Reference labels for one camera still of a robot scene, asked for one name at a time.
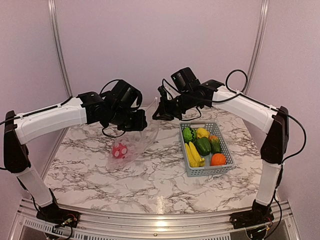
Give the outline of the green watermelon toy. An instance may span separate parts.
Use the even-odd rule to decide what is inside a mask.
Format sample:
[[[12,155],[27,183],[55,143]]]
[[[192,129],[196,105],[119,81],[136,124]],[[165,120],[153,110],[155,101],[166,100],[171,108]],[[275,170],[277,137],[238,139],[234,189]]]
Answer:
[[[182,131],[182,137],[185,143],[193,142],[197,138],[197,132],[194,128],[187,126]]]

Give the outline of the clear zip top bag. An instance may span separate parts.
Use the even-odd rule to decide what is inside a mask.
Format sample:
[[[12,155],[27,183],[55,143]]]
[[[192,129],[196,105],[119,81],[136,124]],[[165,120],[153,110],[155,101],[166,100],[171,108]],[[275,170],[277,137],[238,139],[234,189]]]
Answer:
[[[159,99],[156,97],[154,101],[145,108],[147,127],[143,131],[125,133],[114,141],[114,144],[122,143],[123,145],[126,145],[128,153],[125,158],[114,158],[112,156],[113,144],[106,160],[105,166],[107,169],[114,170],[125,167],[127,164],[139,158],[140,155],[155,142],[160,130],[160,122],[158,120],[153,120],[152,115],[156,111],[158,104]]]

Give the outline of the red apple toy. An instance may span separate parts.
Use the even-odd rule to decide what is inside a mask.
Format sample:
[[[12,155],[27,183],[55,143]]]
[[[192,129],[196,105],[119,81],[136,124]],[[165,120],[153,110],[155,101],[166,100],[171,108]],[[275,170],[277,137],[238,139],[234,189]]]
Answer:
[[[111,153],[115,159],[124,159],[128,153],[128,148],[126,145],[117,142],[113,145]]]

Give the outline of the yellow bell pepper toy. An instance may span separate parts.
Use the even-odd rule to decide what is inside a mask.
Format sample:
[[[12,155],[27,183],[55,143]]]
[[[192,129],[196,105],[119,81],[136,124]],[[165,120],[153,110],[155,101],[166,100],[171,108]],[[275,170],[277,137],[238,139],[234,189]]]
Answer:
[[[210,137],[210,132],[208,130],[206,130],[205,128],[203,128],[203,127],[197,128],[196,129],[196,137],[198,139],[209,138]]]

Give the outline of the green bell pepper toy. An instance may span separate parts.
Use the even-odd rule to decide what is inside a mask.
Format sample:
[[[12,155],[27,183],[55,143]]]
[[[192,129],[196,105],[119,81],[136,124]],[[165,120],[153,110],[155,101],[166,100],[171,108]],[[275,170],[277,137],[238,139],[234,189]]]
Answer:
[[[201,156],[207,156],[211,153],[212,148],[210,140],[208,138],[197,138],[193,142],[193,144],[195,145],[195,148]]]

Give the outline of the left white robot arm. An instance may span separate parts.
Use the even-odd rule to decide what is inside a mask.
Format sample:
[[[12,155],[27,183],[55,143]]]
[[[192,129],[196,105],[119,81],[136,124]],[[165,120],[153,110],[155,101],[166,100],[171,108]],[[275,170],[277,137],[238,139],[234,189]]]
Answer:
[[[63,219],[63,211],[31,165],[27,143],[55,131],[94,123],[100,123],[104,129],[115,125],[124,133],[143,131],[147,121],[145,111],[140,108],[142,93],[125,80],[116,79],[113,83],[111,90],[82,93],[31,112],[9,111],[1,122],[4,170],[17,177],[38,204],[39,212],[53,223]]]

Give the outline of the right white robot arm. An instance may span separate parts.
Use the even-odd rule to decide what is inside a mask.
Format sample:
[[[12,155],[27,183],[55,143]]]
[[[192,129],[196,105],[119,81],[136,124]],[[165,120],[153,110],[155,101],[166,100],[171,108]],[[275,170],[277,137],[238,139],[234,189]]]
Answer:
[[[287,160],[285,153],[289,142],[289,115],[286,107],[276,108],[255,100],[241,91],[232,90],[226,83],[208,80],[200,83],[190,67],[185,67],[171,75],[172,87],[179,95],[168,99],[164,86],[160,86],[160,102],[153,114],[154,120],[172,121],[182,119],[187,110],[207,106],[215,107],[256,126],[266,138],[262,144],[262,175],[259,189],[247,219],[252,224],[263,220],[270,209],[283,173],[283,164]]]

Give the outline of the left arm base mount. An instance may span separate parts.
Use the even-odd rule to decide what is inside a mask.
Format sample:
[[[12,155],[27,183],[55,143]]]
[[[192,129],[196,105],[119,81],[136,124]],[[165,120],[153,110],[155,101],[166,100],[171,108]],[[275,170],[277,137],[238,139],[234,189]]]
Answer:
[[[78,211],[60,208],[54,193],[49,188],[52,202],[48,206],[37,207],[36,218],[55,224],[55,228],[71,227],[76,228],[79,222],[80,213]]]

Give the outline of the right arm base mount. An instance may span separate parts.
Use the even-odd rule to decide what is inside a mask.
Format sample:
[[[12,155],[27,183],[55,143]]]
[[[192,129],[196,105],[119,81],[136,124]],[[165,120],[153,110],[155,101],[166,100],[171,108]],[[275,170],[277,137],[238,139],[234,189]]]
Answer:
[[[230,215],[229,221],[234,229],[252,227],[268,222],[272,222],[275,218],[271,209],[271,203],[274,197],[267,205],[253,201],[251,209],[245,211],[234,212]]]

